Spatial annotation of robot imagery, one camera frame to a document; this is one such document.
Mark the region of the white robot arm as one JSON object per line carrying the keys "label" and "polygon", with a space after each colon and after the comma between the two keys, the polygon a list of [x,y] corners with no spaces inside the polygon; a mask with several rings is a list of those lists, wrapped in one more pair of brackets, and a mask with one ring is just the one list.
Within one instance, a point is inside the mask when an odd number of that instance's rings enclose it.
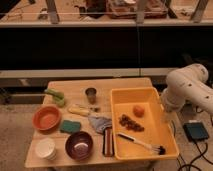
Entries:
{"label": "white robot arm", "polygon": [[161,94],[165,111],[180,111],[190,101],[213,116],[213,88],[206,85],[208,77],[208,70],[198,63],[169,72]]}

